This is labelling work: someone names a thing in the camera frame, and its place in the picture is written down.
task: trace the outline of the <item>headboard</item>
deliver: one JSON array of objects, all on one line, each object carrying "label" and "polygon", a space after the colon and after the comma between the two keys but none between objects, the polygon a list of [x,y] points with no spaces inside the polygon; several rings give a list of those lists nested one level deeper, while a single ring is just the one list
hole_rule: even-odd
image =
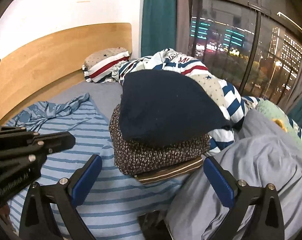
[{"label": "headboard", "polygon": [[95,51],[132,52],[130,23],[75,27],[34,40],[0,62],[0,125],[25,107],[84,81],[84,59]]}]

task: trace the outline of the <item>white wall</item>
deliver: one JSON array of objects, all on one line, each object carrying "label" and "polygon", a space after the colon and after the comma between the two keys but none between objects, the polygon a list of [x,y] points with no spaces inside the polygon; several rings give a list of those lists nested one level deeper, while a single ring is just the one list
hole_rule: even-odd
[{"label": "white wall", "polygon": [[57,31],[112,22],[131,23],[132,57],[138,58],[142,8],[143,0],[14,0],[0,19],[0,58]]}]

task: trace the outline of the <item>folded clothes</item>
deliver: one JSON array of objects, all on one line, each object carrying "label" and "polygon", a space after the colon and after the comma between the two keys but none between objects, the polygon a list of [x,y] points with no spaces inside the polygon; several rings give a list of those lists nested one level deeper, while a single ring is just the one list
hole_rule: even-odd
[{"label": "folded clothes", "polygon": [[209,135],[165,147],[150,147],[126,141],[119,128],[120,105],[111,116],[109,130],[114,147],[115,166],[126,175],[137,175],[195,159],[209,150]]},{"label": "folded clothes", "polygon": [[163,147],[229,127],[218,105],[195,80],[173,71],[128,73],[120,130],[126,141]]},{"label": "folded clothes", "polygon": [[189,160],[186,162],[178,163],[170,167],[161,168],[155,171],[144,172],[142,174],[136,175],[135,178],[142,184],[147,184],[151,182],[157,182],[163,179],[169,179],[181,174],[189,173],[195,171],[197,168],[203,165],[203,159],[201,156]]}]

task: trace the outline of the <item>blue gripper pad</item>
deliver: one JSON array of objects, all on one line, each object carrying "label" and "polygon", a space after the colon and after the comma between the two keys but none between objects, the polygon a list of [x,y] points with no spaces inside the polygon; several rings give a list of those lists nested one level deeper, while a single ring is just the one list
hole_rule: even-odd
[{"label": "blue gripper pad", "polygon": [[89,194],[101,170],[102,170],[102,158],[99,155],[96,155],[94,160],[84,171],[83,175],[78,179],[76,184],[72,187],[71,204],[73,207],[77,207],[83,204],[85,198]]},{"label": "blue gripper pad", "polygon": [[203,162],[203,171],[222,205],[224,207],[232,208],[234,206],[234,191],[209,158],[206,158]]}]

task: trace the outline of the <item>black folded cloth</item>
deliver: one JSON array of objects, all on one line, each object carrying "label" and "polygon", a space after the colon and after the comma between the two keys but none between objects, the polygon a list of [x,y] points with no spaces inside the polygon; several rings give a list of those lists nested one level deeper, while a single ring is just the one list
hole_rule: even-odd
[{"label": "black folded cloth", "polygon": [[164,147],[214,129],[230,129],[220,108],[193,79],[165,70],[128,73],[119,126],[124,140]]}]

